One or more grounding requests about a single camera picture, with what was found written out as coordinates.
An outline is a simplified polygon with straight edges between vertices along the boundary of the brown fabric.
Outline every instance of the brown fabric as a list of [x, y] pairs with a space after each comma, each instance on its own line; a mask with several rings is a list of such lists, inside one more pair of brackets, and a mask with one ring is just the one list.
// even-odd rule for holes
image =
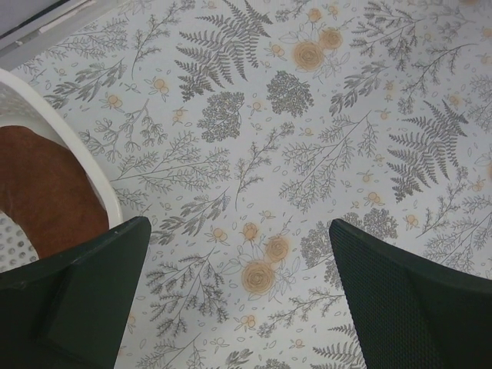
[[28, 128], [0, 128], [0, 210], [40, 258], [108, 230], [108, 216], [75, 156]]

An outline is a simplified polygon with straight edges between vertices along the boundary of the gray plant illustration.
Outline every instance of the gray plant illustration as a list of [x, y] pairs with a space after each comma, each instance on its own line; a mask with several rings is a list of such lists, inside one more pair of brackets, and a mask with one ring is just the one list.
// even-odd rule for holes
[[201, 137], [206, 142], [237, 138], [242, 122], [239, 110], [244, 104], [244, 94], [221, 92], [209, 97], [207, 103], [208, 107], [202, 112], [204, 118], [197, 123], [197, 127], [205, 130]]
[[297, 17], [302, 14], [304, 6], [306, 6], [309, 1], [310, 0], [291, 0], [292, 6], [290, 8], [277, 10], [275, 19], [277, 22], [286, 22], [291, 17], [297, 19]]
[[108, 52], [128, 48], [125, 29], [127, 24], [128, 21], [120, 18], [106, 21], [105, 25], [100, 25], [98, 22], [91, 23], [46, 50], [45, 57], [62, 60], [68, 57], [66, 52], [74, 52], [83, 58], [96, 60], [106, 58]]
[[457, 46], [456, 48], [444, 47], [431, 47], [427, 49], [427, 53], [430, 56], [430, 61], [419, 60], [413, 63], [412, 66], [416, 68], [420, 76], [418, 80], [411, 79], [401, 91], [406, 95], [401, 97], [398, 101], [398, 111], [401, 114], [409, 115], [414, 112], [415, 98], [414, 94], [417, 92], [421, 97], [426, 97], [429, 92], [427, 84], [431, 82], [433, 85], [440, 85], [439, 71], [443, 66], [443, 63], [447, 61], [447, 69], [454, 75], [456, 71], [457, 59], [460, 56], [461, 49], [467, 46], [475, 44], [465, 44]]
[[443, 231], [449, 227], [449, 215], [456, 213], [456, 211], [460, 209], [460, 205], [457, 204], [457, 198], [467, 187], [467, 177], [467, 168], [458, 168], [456, 183], [447, 185], [446, 197], [443, 195], [437, 197], [439, 208], [436, 211], [432, 211], [429, 208], [426, 209], [425, 223], [422, 226], [422, 232], [417, 236], [417, 238], [423, 234], [426, 234], [428, 231]]
[[228, 358], [225, 360], [227, 367], [224, 369], [242, 369], [242, 365], [249, 362], [249, 357], [253, 354], [253, 351], [245, 348], [241, 352], [232, 351]]
[[170, 143], [170, 148], [159, 158], [156, 151], [136, 158], [130, 155], [123, 159], [121, 174], [111, 183], [137, 180], [146, 191], [167, 194], [174, 185], [189, 191], [204, 191], [211, 184], [227, 181], [229, 176], [229, 150], [215, 148], [202, 155], [194, 146], [197, 138], [189, 131], [179, 134]]
[[291, 369], [291, 366], [286, 364], [285, 361], [267, 359], [267, 363], [265, 365], [256, 365], [254, 369]]
[[[440, 23], [442, 18], [451, 18], [450, 21]], [[437, 24], [437, 30], [444, 42], [451, 43], [458, 36], [458, 31], [467, 23], [475, 23], [466, 19], [461, 12], [461, 8], [457, 5], [451, 8], [448, 4], [443, 4], [439, 12], [429, 13], [429, 19]]]
[[[492, 197], [475, 195], [465, 198], [461, 207], [464, 216], [432, 237], [424, 256], [449, 268], [465, 273], [474, 272], [474, 252], [485, 247], [492, 238]], [[476, 212], [481, 214], [472, 218]]]
[[181, 3], [172, 2], [162, 19], [157, 19], [156, 15], [151, 15], [147, 24], [148, 30], [138, 29], [133, 37], [135, 43], [133, 49], [137, 51], [133, 65], [131, 66], [131, 77], [134, 76], [135, 65], [143, 61], [147, 56], [161, 52], [162, 49], [154, 45], [160, 37], [169, 37], [171, 33], [167, 29], [169, 25], [176, 25], [180, 22], [177, 14], [186, 12], [194, 8], [194, 0], [181, 0]]
[[[342, 219], [381, 240], [398, 237], [398, 223], [386, 209], [372, 208], [362, 219], [358, 214], [351, 212], [344, 215]], [[324, 281], [333, 288], [340, 289], [342, 288], [340, 275], [328, 234], [330, 225], [331, 221], [326, 223], [319, 221], [315, 229], [310, 229], [307, 236], [301, 239], [301, 254], [309, 269], [324, 264]]]
[[272, 22], [267, 15], [254, 10], [244, 0], [246, 12], [240, 10], [228, 0], [223, 0], [230, 8], [232, 17], [223, 15], [207, 15], [197, 19], [210, 22], [217, 30], [212, 32], [199, 31], [193, 33], [180, 32], [185, 40], [199, 45], [199, 48], [177, 47], [177, 50], [194, 61], [176, 60], [176, 64], [188, 75], [179, 76], [184, 82], [180, 85], [183, 100], [188, 101], [195, 95], [203, 95], [205, 91], [213, 92], [211, 83], [223, 88], [221, 77], [233, 84], [231, 65], [239, 75], [246, 79], [245, 61], [254, 68], [258, 67], [256, 48], [261, 36], [270, 37], [264, 30], [264, 24]]
[[360, 228], [362, 231], [366, 231], [368, 234], [379, 238], [380, 240], [387, 240], [388, 238], [398, 238], [396, 219], [390, 215], [390, 212], [386, 209], [372, 208], [371, 211], [366, 213], [362, 219], [359, 218], [357, 213], [347, 213], [343, 219], [352, 224], [353, 226]]
[[475, 75], [470, 86], [481, 100], [474, 104], [468, 112], [468, 117], [474, 120], [485, 133], [492, 132], [492, 76]]
[[381, 84], [379, 74], [387, 68], [389, 67], [384, 65], [384, 61], [373, 61], [364, 65], [360, 74], [345, 77], [344, 89], [348, 91], [338, 92], [331, 97], [331, 116], [340, 114], [343, 108], [352, 108], [359, 97], [367, 97], [377, 90]]
[[207, 220], [214, 221], [225, 211], [231, 197], [227, 196], [228, 188], [216, 198], [209, 198], [207, 194], [196, 196], [193, 201], [181, 207], [180, 216], [171, 216], [163, 220], [160, 230], [153, 231], [151, 243], [169, 244], [175, 239], [175, 232], [183, 228], [181, 234], [196, 236]]
[[151, 321], [161, 321], [157, 326], [159, 337], [186, 333], [185, 312], [189, 310], [215, 316], [218, 323], [228, 319], [227, 301], [221, 290], [224, 278], [209, 261], [213, 253], [214, 249], [204, 256], [192, 254], [182, 258], [181, 267], [168, 261], [160, 263], [157, 269], [147, 273], [147, 286], [158, 296], [158, 301], [151, 303]]
[[91, 101], [101, 88], [111, 87], [118, 79], [123, 77], [126, 65], [120, 59], [110, 67], [105, 63], [92, 63], [88, 68], [76, 73], [77, 78], [74, 82], [65, 81], [56, 85], [52, 95], [45, 95], [45, 99], [55, 109], [63, 108], [68, 104], [69, 98], [77, 94], [75, 100]]
[[262, 148], [259, 148], [255, 142], [251, 143], [249, 149], [250, 158], [240, 158], [236, 164], [235, 178], [239, 180], [238, 191], [236, 192], [235, 207], [238, 209], [238, 196], [240, 193], [245, 192], [251, 185], [264, 180], [260, 175], [253, 175], [256, 169], [262, 165], [270, 165], [271, 158], [269, 153], [275, 152], [279, 148], [279, 141], [281, 138], [285, 138], [288, 135], [294, 134], [294, 124], [292, 122], [286, 122], [281, 125], [280, 128], [273, 128], [268, 134], [266, 143]]
[[351, 166], [356, 151], [351, 135], [358, 127], [364, 127], [364, 132], [357, 143], [357, 153], [368, 158], [374, 154], [377, 131], [367, 118], [370, 113], [360, 121], [352, 121], [346, 115], [335, 118], [333, 125], [319, 135], [323, 145], [290, 144], [283, 152], [285, 163], [292, 165], [294, 173], [301, 178], [283, 183], [280, 198], [288, 199], [303, 212], [320, 199], [328, 198], [335, 186], [337, 172]]
[[376, 45], [381, 44], [397, 62], [396, 69], [405, 71], [413, 47], [417, 46], [415, 25], [422, 19], [415, 19], [405, 10], [392, 9], [385, 2], [369, 1], [364, 10], [366, 20], [352, 31], [360, 36], [354, 38], [351, 47], [360, 48], [361, 55], [372, 58]]
[[132, 210], [143, 210], [147, 205], [148, 193], [142, 190], [128, 190], [127, 188], [115, 188], [118, 200], [124, 206], [129, 206]]
[[422, 192], [421, 184], [430, 188], [428, 178], [438, 185], [437, 170], [449, 179], [448, 163], [455, 168], [459, 167], [456, 147], [458, 138], [466, 137], [461, 125], [468, 124], [467, 119], [453, 111], [445, 101], [443, 101], [443, 111], [427, 101], [425, 104], [432, 111], [433, 118], [405, 119], [422, 131], [416, 134], [411, 132], [390, 135], [391, 140], [405, 147], [388, 149], [391, 155], [403, 162], [403, 164], [387, 163], [399, 174], [398, 177], [391, 179], [397, 184], [393, 186], [397, 202], [402, 201], [407, 195], [412, 196], [415, 191]]
[[276, 114], [286, 111], [294, 118], [298, 115], [301, 117], [310, 106], [314, 106], [309, 84], [301, 83], [299, 78], [286, 71], [277, 71], [277, 75], [272, 78], [267, 89], [267, 100], [271, 102], [271, 109]]
[[127, 13], [130, 13], [131, 15], [136, 15], [138, 13], [145, 14], [145, 11], [152, 7], [153, 1], [154, 0], [131, 0], [129, 2], [124, 2], [118, 6], [118, 15], [124, 15], [126, 17]]
[[43, 59], [38, 56], [27, 60], [26, 63], [20, 64], [16, 70], [23, 71], [25, 74], [36, 76], [39, 73], [39, 67], [43, 65]]
[[186, 352], [190, 346], [195, 350], [195, 341], [199, 335], [196, 335], [185, 346], [177, 345], [175, 341], [169, 339], [158, 342], [150, 354], [146, 354], [138, 361], [137, 368], [174, 369], [175, 367], [171, 366], [171, 364]]
[[321, 316], [325, 317], [330, 308], [344, 297], [343, 294], [331, 294], [329, 290], [320, 288], [309, 289], [308, 294], [309, 298], [306, 300], [300, 296], [289, 298], [294, 308], [269, 315], [268, 321], [258, 327], [258, 336], [269, 338], [278, 325], [282, 324], [285, 328], [289, 328], [296, 317], [299, 317], [301, 321], [309, 321], [309, 314], [316, 308], [319, 308]]
[[[162, 145], [167, 140], [168, 134], [164, 133], [161, 123], [155, 123], [150, 116], [147, 105], [148, 99], [142, 108], [126, 113], [125, 122], [118, 128], [113, 126], [114, 123], [111, 119], [103, 118], [102, 121], [96, 121], [95, 132], [103, 134], [102, 139], [97, 139], [89, 130], [78, 134], [94, 156], [104, 154], [111, 163], [122, 158], [121, 149], [118, 147], [121, 140], [125, 142], [124, 149], [127, 153], [140, 151], [141, 146]], [[141, 145], [134, 140], [134, 129], [137, 122], [141, 122], [142, 130], [139, 132], [143, 139]]]
[[346, 334], [351, 340], [345, 343], [338, 342], [327, 347], [313, 347], [313, 351], [333, 362], [327, 364], [312, 364], [311, 369], [366, 369], [361, 345], [353, 324], [334, 327], [329, 331]]

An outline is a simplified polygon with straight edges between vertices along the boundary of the plastic basket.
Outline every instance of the plastic basket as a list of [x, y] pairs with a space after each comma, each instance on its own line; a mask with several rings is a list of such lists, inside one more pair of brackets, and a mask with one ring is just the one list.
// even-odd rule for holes
[[[109, 227], [122, 223], [120, 204], [91, 153], [58, 113], [27, 83], [0, 69], [0, 127], [21, 125], [68, 148], [108, 213]], [[0, 212], [0, 272], [38, 260], [22, 229]]]

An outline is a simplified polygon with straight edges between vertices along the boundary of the fern leaf print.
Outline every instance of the fern leaf print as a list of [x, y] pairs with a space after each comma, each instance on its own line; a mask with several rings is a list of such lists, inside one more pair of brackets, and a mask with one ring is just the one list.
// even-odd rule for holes
[[444, 111], [425, 101], [432, 111], [433, 118], [420, 117], [405, 119], [422, 131], [403, 135], [390, 135], [390, 138], [405, 148], [388, 149], [388, 152], [403, 163], [388, 163], [399, 174], [391, 180], [398, 202], [414, 192], [422, 192], [421, 185], [431, 187], [430, 181], [439, 184], [437, 175], [440, 171], [449, 180], [448, 164], [458, 168], [456, 156], [457, 140], [466, 137], [461, 125], [468, 124], [463, 115], [453, 111], [445, 101]]
[[273, 23], [267, 15], [254, 10], [244, 0], [246, 12], [240, 10], [228, 0], [223, 0], [230, 8], [232, 16], [206, 15], [197, 17], [202, 21], [210, 22], [217, 29], [212, 32], [199, 31], [193, 33], [180, 32], [182, 38], [199, 47], [186, 48], [178, 46], [180, 53], [193, 61], [183, 62], [176, 60], [176, 64], [188, 75], [181, 75], [179, 79], [184, 101], [191, 100], [196, 95], [203, 95], [205, 91], [214, 92], [212, 84], [223, 88], [221, 78], [234, 84], [232, 65], [238, 74], [248, 80], [244, 70], [246, 62], [254, 68], [259, 66], [256, 48], [261, 36], [270, 37], [264, 30], [264, 25]]

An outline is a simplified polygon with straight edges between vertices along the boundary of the orange flower print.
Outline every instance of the orange flower print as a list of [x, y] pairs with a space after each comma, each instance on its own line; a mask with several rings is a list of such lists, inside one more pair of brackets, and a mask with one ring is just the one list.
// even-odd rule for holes
[[307, 17], [310, 22], [316, 23], [321, 19], [321, 12], [317, 8], [312, 8], [309, 12], [307, 12]]
[[153, 77], [152, 80], [145, 79], [145, 82], [151, 86], [151, 91], [148, 93], [149, 95], [155, 95], [159, 93], [161, 94], [162, 100], [166, 101], [166, 98], [169, 97], [169, 87], [164, 79]]
[[256, 325], [256, 320], [253, 315], [245, 315], [241, 317], [241, 319], [237, 319], [235, 317], [234, 320], [239, 323], [239, 325], [234, 329], [235, 331], [241, 328], [244, 328], [244, 332], [248, 330], [255, 331], [254, 326]]
[[301, 42], [294, 48], [294, 61], [299, 68], [305, 71], [315, 71], [323, 64], [323, 50], [314, 42]]
[[241, 281], [247, 292], [264, 295], [274, 285], [274, 271], [269, 264], [263, 261], [252, 261], [243, 270]]
[[373, 207], [374, 205], [377, 206], [384, 205], [384, 202], [381, 201], [381, 198], [376, 192], [369, 193], [369, 195], [366, 198], [364, 198], [364, 200], [366, 201], [364, 206], [368, 206], [369, 204], [371, 205], [371, 207]]
[[268, 44], [268, 47], [264, 50], [267, 52], [267, 56], [273, 56], [274, 58], [282, 59], [284, 62], [287, 61], [287, 59], [284, 58], [285, 50], [280, 45], [272, 45], [272, 43], [270, 42]]
[[484, 38], [492, 39], [492, 28], [484, 28], [482, 29], [482, 36]]
[[214, 10], [217, 8], [215, 2], [213, 0], [203, 1], [202, 9]]
[[246, 223], [241, 234], [244, 236], [244, 242], [252, 242], [258, 235], [258, 228], [253, 223]]
[[376, 112], [377, 113], [380, 113], [379, 116], [384, 121], [389, 117], [389, 115], [391, 113], [391, 111], [388, 111], [387, 109], [384, 109], [384, 110], [376, 110]]
[[130, 313], [130, 315], [128, 315], [128, 320], [126, 321], [126, 328], [128, 328], [128, 331], [133, 334], [133, 330], [135, 329], [135, 323], [137, 322], [137, 320], [135, 319], [135, 316]]
[[413, 214], [407, 215], [403, 220], [407, 223], [407, 231], [418, 227], [418, 219]]
[[213, 228], [213, 227], [210, 227], [211, 229], [211, 233], [205, 233], [205, 236], [208, 236], [209, 239], [207, 240], [207, 242], [220, 242], [221, 244], [225, 245], [225, 246], [229, 246], [229, 244], [226, 242], [226, 240], [228, 239], [228, 235], [222, 231], [222, 229], [220, 228]]
[[267, 243], [264, 254], [267, 261], [278, 263], [287, 257], [288, 252], [287, 241], [283, 237], [274, 237]]
[[304, 345], [304, 342], [301, 340], [301, 339], [297, 339], [297, 340], [291, 340], [292, 342], [292, 345], [289, 347], [289, 348], [303, 348], [305, 345]]
[[273, 218], [275, 218], [275, 216], [269, 210], [262, 211], [260, 213], [260, 215], [261, 215], [261, 223], [263, 223], [265, 221], [265, 219], [273, 219]]
[[337, 15], [338, 15], [338, 7], [336, 5], [330, 5], [328, 6], [328, 14], [330, 14], [333, 19], [336, 21], [337, 20]]
[[105, 98], [100, 99], [99, 101], [103, 103], [103, 105], [101, 106], [101, 108], [103, 109], [110, 108], [119, 111], [120, 113], [124, 113], [124, 111], [120, 109], [120, 107], [123, 105], [123, 101], [121, 101], [121, 99], [116, 95], [110, 95], [106, 92]]
[[372, 179], [371, 177], [373, 176], [373, 174], [370, 173], [369, 171], [366, 171], [366, 172], [359, 171], [357, 174], [362, 176], [362, 181], [364, 183], [371, 182], [371, 179]]
[[327, 28], [321, 31], [319, 45], [322, 49], [336, 50], [344, 42], [336, 28]]
[[477, 181], [468, 181], [468, 183], [470, 184], [470, 186], [468, 186], [469, 190], [472, 190], [473, 192], [480, 192], [482, 191], [482, 188], [484, 188], [485, 180], [481, 179], [479, 175]]

